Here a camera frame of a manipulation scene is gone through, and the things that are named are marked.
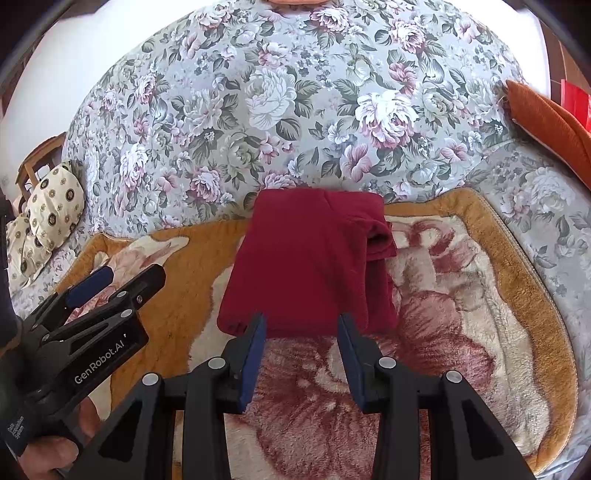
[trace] folded red cloth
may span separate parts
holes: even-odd
[[[347,312],[362,332],[388,331],[398,317],[384,259],[396,253],[379,195],[263,190],[217,326],[239,335],[261,312],[270,338],[336,335]]]

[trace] red object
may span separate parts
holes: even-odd
[[[262,190],[217,326],[239,335],[260,312],[269,338],[336,335],[351,313],[362,332],[387,332],[398,316],[384,259],[396,253],[377,194]]]
[[[591,95],[563,79],[560,106],[572,113],[587,132],[591,132]]]

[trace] metal bolt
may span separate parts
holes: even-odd
[[[221,356],[215,356],[207,362],[207,366],[213,370],[219,370],[226,366],[226,361]]]
[[[142,378],[142,383],[149,387],[150,385],[154,385],[158,382],[158,375],[156,374],[145,374]]]
[[[459,383],[462,381],[462,374],[456,370],[450,370],[445,374],[445,378],[447,378],[451,383]]]
[[[378,363],[382,368],[394,368],[396,366],[396,360],[390,356],[383,356],[378,360]]]

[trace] wooden furniture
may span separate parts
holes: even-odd
[[[66,139],[66,132],[63,132],[56,137],[51,137],[45,140],[35,150],[29,153],[28,157],[18,167],[17,181],[16,184],[21,189],[22,197],[28,200],[31,193],[27,190],[25,185],[27,181],[31,181],[33,188],[39,183],[37,178],[37,172],[41,167],[45,165],[49,166],[50,170],[56,165],[53,161],[53,155],[58,148],[61,148]]]
[[[587,79],[573,60],[565,46],[558,40],[556,35],[542,22],[542,32],[546,41],[548,51],[548,66],[550,67],[550,91],[551,99],[560,105],[561,81],[568,80],[570,83],[591,93],[591,87]]]

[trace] human hand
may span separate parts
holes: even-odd
[[[79,424],[91,439],[100,428],[100,418],[92,400],[86,397],[80,403]],[[29,443],[18,461],[29,480],[56,480],[52,470],[70,465],[78,457],[78,447],[62,437],[43,437]]]

